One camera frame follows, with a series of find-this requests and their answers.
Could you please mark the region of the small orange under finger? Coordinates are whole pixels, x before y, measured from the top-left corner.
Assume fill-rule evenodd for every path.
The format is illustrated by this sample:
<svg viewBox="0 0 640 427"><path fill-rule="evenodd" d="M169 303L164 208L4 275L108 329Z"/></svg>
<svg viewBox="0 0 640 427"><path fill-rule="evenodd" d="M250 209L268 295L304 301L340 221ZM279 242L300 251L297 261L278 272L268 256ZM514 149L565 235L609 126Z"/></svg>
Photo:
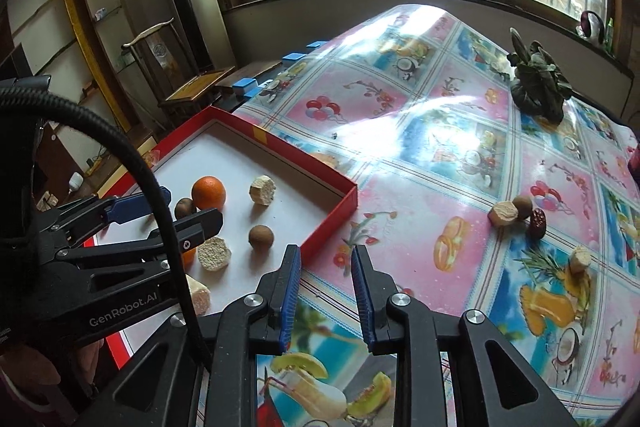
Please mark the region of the small orange under finger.
<svg viewBox="0 0 640 427"><path fill-rule="evenodd" d="M196 257L196 252L198 251L198 248L191 248L188 251L185 251L182 255L182 265L183 268L186 270L190 269L190 266L193 265L193 261Z"/></svg>

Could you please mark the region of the brown longan beside orange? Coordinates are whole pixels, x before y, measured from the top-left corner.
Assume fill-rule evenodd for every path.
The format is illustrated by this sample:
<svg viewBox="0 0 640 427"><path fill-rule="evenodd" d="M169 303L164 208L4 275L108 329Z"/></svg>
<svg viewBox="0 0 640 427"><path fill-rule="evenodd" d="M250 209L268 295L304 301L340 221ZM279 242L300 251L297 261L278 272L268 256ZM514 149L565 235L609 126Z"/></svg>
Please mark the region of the brown longan beside orange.
<svg viewBox="0 0 640 427"><path fill-rule="evenodd" d="M179 199L175 205L174 215L177 220L194 215L198 211L194 202L189 197Z"/></svg>

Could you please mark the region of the beige round cake in tray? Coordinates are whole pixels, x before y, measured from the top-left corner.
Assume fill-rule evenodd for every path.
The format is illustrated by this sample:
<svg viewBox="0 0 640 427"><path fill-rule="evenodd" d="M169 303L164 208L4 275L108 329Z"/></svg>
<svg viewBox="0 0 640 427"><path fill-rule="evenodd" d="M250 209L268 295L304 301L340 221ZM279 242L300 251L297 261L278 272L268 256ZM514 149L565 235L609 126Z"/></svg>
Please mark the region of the beige round cake in tray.
<svg viewBox="0 0 640 427"><path fill-rule="evenodd" d="M218 236L206 239L196 247L196 257L202 268L208 272L217 272L224 269L230 262L232 252L226 242Z"/></svg>

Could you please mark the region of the beige cake piece tray bottom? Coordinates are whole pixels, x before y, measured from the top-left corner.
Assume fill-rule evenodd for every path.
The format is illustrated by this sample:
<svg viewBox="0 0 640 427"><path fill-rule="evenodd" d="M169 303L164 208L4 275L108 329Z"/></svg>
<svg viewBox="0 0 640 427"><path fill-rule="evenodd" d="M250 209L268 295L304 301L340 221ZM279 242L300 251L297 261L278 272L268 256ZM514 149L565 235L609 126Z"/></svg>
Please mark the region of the beige cake piece tray bottom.
<svg viewBox="0 0 640 427"><path fill-rule="evenodd" d="M192 306L195 314L200 317L204 315L210 306L210 291L206 285L198 280L195 280L190 275L186 276L188 282L189 291L191 295Z"/></svg>

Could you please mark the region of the beige cake piece tray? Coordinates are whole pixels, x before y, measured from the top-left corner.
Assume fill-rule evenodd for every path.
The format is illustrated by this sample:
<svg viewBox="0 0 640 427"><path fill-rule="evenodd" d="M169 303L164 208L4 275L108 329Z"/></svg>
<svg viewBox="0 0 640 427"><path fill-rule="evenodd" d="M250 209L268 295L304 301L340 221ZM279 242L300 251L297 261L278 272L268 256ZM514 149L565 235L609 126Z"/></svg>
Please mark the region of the beige cake piece tray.
<svg viewBox="0 0 640 427"><path fill-rule="evenodd" d="M186 276L188 282L189 291L191 295L192 306L195 314L200 317L204 315L210 306L210 291L206 285L198 280L195 280L190 275Z"/></svg>
<svg viewBox="0 0 640 427"><path fill-rule="evenodd" d="M263 174L255 178L250 184L248 194L250 194L254 204L268 207L273 201L276 190L277 187L273 179Z"/></svg>

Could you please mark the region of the orange fruit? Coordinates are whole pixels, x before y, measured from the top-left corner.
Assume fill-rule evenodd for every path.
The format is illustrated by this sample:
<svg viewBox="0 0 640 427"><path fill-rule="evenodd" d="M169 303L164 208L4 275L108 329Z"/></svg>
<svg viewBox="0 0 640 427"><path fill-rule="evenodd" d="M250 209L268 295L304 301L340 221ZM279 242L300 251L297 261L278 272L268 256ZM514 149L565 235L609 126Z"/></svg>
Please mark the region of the orange fruit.
<svg viewBox="0 0 640 427"><path fill-rule="evenodd" d="M202 176L191 188L191 199L199 210L224 208L227 192L216 176Z"/></svg>

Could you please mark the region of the brown longan in tray centre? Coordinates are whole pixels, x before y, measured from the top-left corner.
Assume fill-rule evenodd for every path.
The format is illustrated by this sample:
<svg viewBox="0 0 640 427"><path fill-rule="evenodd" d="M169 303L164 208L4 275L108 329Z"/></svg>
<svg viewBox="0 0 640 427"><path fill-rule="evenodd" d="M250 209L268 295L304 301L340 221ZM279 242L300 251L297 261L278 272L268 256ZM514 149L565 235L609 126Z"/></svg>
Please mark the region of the brown longan in tray centre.
<svg viewBox="0 0 640 427"><path fill-rule="evenodd" d="M274 242L273 231L265 225L255 225L248 232L248 243L256 253L269 251Z"/></svg>

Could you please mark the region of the red cardboard box tray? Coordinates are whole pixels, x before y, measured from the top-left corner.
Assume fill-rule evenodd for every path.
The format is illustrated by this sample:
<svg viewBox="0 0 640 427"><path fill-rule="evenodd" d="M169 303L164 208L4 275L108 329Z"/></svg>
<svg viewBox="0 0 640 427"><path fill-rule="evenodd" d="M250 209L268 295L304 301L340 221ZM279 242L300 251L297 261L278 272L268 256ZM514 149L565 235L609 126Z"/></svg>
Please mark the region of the red cardboard box tray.
<svg viewBox="0 0 640 427"><path fill-rule="evenodd" d="M317 158L274 134L219 109L191 118L149 153L160 185L178 202L202 176L216 176L227 192L219 232L232 252L229 264L205 271L193 261L190 277L210 291L208 313L224 309L257 287L262 274L279 268L286 246L299 246L303 273L291 347L319 359L336 378L343 369L359 367L366 347L355 333L352 310L330 296L326 284L310 273L331 239L349 224L358 207L356 184ZM272 203L256 205L250 184L258 176L276 184ZM255 225L273 231L264 253L248 243Z"/></svg>

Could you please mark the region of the beige cake piece upper tray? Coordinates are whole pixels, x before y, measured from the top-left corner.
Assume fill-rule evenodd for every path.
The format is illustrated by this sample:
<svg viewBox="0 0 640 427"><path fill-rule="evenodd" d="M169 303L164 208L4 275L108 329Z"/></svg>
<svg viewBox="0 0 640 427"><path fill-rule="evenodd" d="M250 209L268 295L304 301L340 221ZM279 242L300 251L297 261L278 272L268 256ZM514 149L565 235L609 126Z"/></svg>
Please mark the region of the beige cake piece upper tray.
<svg viewBox="0 0 640 427"><path fill-rule="evenodd" d="M250 184L248 194L250 194L254 204L268 207L273 201L276 190L277 187L273 179L263 174L255 178Z"/></svg>

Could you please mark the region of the colourful fruit print tablecloth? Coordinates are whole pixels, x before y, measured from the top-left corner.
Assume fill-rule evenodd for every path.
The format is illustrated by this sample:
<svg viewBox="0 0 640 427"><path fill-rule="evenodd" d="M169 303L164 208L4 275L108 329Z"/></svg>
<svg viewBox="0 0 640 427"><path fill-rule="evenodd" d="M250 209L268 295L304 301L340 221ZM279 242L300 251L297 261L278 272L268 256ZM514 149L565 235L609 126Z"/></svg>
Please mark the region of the colourful fruit print tablecloth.
<svg viewBox="0 0 640 427"><path fill-rule="evenodd" d="M432 310L476 308L581 426L639 421L639 170L634 132L572 98L553 126L512 101L506 52L449 13L401 5L316 46L236 115L349 176L359 205L310 273L359 325L352 250ZM496 228L496 202L529 218ZM570 254L590 250L570 273ZM393 420L395 362L328 377L337 426Z"/></svg>

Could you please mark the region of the wooden chair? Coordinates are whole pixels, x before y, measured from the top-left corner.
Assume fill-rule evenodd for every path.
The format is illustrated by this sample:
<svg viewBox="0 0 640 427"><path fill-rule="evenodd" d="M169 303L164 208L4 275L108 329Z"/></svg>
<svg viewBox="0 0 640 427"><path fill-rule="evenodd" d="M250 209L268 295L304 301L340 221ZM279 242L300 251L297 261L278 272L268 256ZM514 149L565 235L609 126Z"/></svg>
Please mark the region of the wooden chair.
<svg viewBox="0 0 640 427"><path fill-rule="evenodd" d="M171 128L216 103L221 97L219 85L236 69L198 66L173 18L146 28L120 48L138 64Z"/></svg>

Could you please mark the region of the beige cake piece on table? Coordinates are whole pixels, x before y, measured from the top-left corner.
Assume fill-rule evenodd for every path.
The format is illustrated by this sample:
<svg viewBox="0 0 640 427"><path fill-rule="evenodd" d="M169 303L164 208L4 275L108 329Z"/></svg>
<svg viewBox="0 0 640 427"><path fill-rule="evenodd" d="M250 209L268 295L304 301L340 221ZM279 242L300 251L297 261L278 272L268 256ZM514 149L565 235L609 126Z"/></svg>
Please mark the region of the beige cake piece on table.
<svg viewBox="0 0 640 427"><path fill-rule="evenodd" d="M496 202L488 212L488 219L496 228L508 227L518 221L518 208L510 200Z"/></svg>

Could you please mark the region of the brown longan on table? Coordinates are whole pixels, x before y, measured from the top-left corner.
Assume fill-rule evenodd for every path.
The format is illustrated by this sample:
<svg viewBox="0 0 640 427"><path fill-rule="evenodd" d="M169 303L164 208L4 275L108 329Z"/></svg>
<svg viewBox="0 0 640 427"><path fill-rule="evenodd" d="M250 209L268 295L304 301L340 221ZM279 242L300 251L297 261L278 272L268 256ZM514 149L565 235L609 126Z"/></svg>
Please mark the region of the brown longan on table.
<svg viewBox="0 0 640 427"><path fill-rule="evenodd" d="M527 195L518 195L512 199L512 204L518 210L518 221L525 221L533 213L533 201Z"/></svg>

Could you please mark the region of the dark red date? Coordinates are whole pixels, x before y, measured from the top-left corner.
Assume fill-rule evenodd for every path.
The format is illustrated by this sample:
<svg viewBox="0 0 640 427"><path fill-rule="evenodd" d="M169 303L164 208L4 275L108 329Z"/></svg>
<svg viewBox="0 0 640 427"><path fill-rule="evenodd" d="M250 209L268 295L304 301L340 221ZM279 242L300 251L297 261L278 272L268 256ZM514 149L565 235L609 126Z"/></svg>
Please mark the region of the dark red date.
<svg viewBox="0 0 640 427"><path fill-rule="evenodd" d="M533 241L540 241L547 232L547 219L544 210L535 208L529 216L527 234Z"/></svg>

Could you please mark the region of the beige round cake on table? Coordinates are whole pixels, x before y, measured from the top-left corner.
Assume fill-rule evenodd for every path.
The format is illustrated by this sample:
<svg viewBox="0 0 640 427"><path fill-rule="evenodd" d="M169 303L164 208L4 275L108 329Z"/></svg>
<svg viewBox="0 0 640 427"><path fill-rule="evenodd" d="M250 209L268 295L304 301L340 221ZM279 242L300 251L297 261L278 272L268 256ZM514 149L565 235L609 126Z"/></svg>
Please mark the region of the beige round cake on table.
<svg viewBox="0 0 640 427"><path fill-rule="evenodd" d="M591 253L588 248L582 245L576 246L570 254L570 273L584 273L591 263Z"/></svg>

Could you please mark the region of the dark green leafy vegetable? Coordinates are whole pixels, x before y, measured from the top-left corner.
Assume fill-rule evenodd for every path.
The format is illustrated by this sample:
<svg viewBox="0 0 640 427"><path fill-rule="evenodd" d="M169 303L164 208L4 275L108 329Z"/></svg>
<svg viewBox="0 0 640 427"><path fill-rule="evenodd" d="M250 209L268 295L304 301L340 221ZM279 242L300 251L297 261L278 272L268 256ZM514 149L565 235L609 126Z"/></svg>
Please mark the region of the dark green leafy vegetable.
<svg viewBox="0 0 640 427"><path fill-rule="evenodd" d="M564 119L564 103L574 95L573 87L552 55L534 40L526 46L520 33L509 28L514 51L506 59L514 69L510 91L522 114L542 117L557 126Z"/></svg>

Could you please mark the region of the green bottle on sill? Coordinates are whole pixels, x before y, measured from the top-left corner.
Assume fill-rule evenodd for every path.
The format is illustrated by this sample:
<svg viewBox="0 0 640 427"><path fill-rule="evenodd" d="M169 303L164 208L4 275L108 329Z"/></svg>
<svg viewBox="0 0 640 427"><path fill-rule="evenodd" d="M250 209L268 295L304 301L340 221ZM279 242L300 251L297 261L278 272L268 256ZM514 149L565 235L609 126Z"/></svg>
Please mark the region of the green bottle on sill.
<svg viewBox="0 0 640 427"><path fill-rule="evenodd" d="M603 49L608 55L613 55L614 20L612 17L606 22L603 37Z"/></svg>

